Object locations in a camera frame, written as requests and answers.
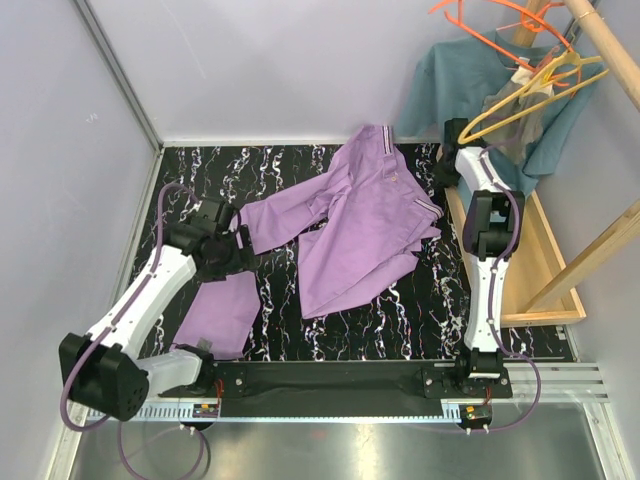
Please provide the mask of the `purple trousers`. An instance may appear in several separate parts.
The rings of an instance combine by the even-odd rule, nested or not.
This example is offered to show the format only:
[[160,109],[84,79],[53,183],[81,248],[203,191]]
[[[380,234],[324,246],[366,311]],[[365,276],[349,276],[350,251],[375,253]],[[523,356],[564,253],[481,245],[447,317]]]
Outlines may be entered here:
[[297,247],[301,317],[361,307],[414,271],[442,215],[408,170],[388,126],[365,125],[326,172],[242,207],[253,249]]

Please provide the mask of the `orange plastic hanger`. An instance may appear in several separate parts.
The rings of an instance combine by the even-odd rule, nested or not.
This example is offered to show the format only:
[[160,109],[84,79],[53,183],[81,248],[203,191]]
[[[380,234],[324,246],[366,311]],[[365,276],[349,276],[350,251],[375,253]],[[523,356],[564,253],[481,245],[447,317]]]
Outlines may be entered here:
[[477,107],[523,67],[532,73],[554,47],[574,51],[560,32],[546,22],[546,6],[524,7],[514,1],[441,1],[441,11],[463,33],[459,39],[434,44],[416,67],[413,88],[436,109],[440,103]]

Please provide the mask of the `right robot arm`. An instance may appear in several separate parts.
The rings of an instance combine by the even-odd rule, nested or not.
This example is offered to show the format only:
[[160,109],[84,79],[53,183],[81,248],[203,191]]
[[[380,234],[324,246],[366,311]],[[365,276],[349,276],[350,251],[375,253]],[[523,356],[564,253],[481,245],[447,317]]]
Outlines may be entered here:
[[499,330],[509,261],[519,246],[525,195],[511,189],[491,162],[491,147],[482,140],[458,140],[469,121],[444,124],[437,178],[446,186],[463,181],[471,199],[460,238],[470,255],[471,300],[464,345],[447,383],[468,397],[485,397],[509,386]]

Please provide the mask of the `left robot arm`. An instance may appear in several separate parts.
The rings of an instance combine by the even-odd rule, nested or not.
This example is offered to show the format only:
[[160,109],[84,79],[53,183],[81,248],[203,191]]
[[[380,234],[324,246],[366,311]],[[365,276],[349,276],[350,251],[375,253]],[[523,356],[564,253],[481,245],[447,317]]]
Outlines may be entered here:
[[[256,257],[240,212],[204,199],[169,226],[160,246],[111,310],[86,334],[60,343],[61,401],[127,421],[149,397],[176,388],[193,395],[215,386],[216,363],[241,358],[260,310]],[[142,359],[145,339],[174,296],[201,283],[170,352]]]

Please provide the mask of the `yellow plastic hanger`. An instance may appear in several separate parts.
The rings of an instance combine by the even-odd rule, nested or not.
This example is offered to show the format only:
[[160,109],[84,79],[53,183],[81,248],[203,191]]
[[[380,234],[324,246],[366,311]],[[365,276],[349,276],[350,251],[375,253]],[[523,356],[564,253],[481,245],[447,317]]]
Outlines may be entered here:
[[494,106],[489,108],[486,112],[481,113],[475,119],[470,121],[469,124],[459,134],[457,143],[460,145],[465,145],[473,142],[488,133],[503,128],[511,124],[512,122],[519,120],[526,115],[529,115],[530,113],[540,110],[543,107],[546,107],[547,105],[560,100],[561,98],[573,95],[578,90],[603,79],[609,74],[608,68],[605,68],[603,71],[587,78],[586,80],[579,80],[575,85],[567,87],[562,92],[554,94],[553,96],[535,105],[532,105],[524,110],[507,116],[486,128],[474,131],[474,129],[479,126],[481,122],[483,122],[484,120],[488,120],[490,117],[493,117],[500,109],[505,107],[512,100],[521,100],[533,94],[540,93],[546,87],[553,87],[556,82],[561,82],[566,78],[580,74],[584,66],[588,66],[591,64],[600,64],[602,62],[603,59],[600,56],[582,57],[575,51],[566,51],[560,56],[554,57],[543,68],[540,68],[528,83],[521,86],[518,90],[511,93],[509,96],[500,100]]

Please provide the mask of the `grey beige cloth bag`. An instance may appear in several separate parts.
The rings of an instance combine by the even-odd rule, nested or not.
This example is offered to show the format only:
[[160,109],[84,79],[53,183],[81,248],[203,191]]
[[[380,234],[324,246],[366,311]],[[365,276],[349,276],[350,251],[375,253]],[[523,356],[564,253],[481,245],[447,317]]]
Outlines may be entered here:
[[[526,85],[532,76],[533,73],[531,71],[519,67],[513,73],[510,80],[496,94],[488,95],[485,98],[482,112],[489,110],[495,104]],[[500,120],[520,113],[553,96],[553,87],[546,86],[535,90],[527,96],[516,97],[483,120],[479,124],[479,128],[481,130],[489,128]],[[528,148],[533,147],[543,134],[544,112],[545,107],[542,107],[533,113],[514,120],[508,125],[487,133],[483,138],[489,144],[497,145],[498,150],[505,155],[511,163],[520,165],[527,156]]]

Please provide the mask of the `teal t-shirt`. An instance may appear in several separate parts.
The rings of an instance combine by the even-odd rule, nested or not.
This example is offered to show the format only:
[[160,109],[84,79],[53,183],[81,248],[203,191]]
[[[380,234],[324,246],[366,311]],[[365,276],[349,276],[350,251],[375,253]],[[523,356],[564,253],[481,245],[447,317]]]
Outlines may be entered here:
[[[446,121],[474,119],[511,93],[514,68],[513,60],[473,37],[432,46],[416,66],[395,132],[417,138],[435,126],[442,135]],[[522,134],[516,144],[490,152],[510,188],[530,195],[542,177],[555,172],[566,138],[595,87],[585,86],[486,136],[494,143]]]

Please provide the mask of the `wooden clothes rack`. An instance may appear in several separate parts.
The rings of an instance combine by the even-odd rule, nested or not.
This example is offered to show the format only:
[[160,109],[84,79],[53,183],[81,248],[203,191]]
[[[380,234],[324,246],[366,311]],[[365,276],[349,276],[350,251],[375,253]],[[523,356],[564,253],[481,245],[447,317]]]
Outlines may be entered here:
[[570,1],[609,74],[527,202],[505,282],[506,326],[639,318],[639,4]]

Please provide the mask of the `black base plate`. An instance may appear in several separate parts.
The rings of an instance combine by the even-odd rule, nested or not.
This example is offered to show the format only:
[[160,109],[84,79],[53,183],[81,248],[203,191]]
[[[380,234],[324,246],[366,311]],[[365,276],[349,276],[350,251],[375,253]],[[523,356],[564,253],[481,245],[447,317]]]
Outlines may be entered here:
[[506,372],[464,379],[452,361],[225,362],[216,373],[227,421],[454,420],[444,401],[513,397]]

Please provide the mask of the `aluminium frame rail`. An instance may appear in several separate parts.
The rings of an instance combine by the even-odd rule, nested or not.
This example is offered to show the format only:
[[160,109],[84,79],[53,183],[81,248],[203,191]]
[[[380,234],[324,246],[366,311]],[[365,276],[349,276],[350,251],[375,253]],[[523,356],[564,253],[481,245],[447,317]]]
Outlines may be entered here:
[[109,71],[112,80],[129,108],[130,113],[133,115],[134,120],[141,129],[147,143],[154,152],[159,152],[164,142],[157,133],[149,115],[146,113],[136,94],[91,3],[86,0],[71,0],[70,3],[79,15],[82,24],[96,46],[105,67]]

